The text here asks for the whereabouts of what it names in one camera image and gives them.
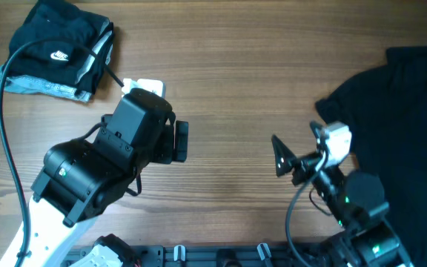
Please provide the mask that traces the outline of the black t-shirt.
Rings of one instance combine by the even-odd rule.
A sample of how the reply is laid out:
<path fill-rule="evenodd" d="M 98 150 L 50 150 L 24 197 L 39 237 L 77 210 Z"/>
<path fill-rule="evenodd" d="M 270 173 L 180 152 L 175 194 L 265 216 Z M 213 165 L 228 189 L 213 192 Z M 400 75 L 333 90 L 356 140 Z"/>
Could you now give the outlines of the black t-shirt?
<path fill-rule="evenodd" d="M 38 1 L 13 34 L 9 52 L 14 54 L 28 42 L 43 42 L 26 48 L 11 69 L 53 82 L 75 83 L 88 55 L 73 44 L 92 49 L 109 26 L 109 18 L 69 2 Z"/>

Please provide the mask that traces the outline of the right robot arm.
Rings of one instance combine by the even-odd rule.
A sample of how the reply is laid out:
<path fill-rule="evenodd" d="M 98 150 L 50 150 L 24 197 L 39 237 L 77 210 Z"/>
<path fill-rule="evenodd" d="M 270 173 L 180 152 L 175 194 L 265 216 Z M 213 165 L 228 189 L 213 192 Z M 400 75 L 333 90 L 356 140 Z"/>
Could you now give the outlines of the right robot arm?
<path fill-rule="evenodd" d="M 316 148 L 296 156 L 276 135 L 271 137 L 276 175 L 292 175 L 298 188 L 286 213 L 285 234 L 291 266 L 411 266 L 411 258 L 385 218 L 389 204 L 380 178 L 359 170 L 345 175 L 340 164 L 349 155 L 352 133 L 342 122 L 310 128 Z M 291 217 L 301 193 L 311 186 L 341 227 L 319 243 L 296 245 Z"/>

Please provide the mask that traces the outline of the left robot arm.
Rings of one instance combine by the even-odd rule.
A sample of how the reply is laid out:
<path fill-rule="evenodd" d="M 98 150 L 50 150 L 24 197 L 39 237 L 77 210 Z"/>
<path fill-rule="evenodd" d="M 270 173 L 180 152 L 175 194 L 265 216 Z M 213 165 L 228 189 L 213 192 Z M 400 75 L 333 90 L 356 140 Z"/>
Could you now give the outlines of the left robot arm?
<path fill-rule="evenodd" d="M 144 167 L 187 159 L 188 131 L 161 96 L 142 88 L 125 94 L 90 129 L 93 142 L 83 135 L 45 154 L 0 266 L 59 266 L 109 205 L 140 195 Z"/>

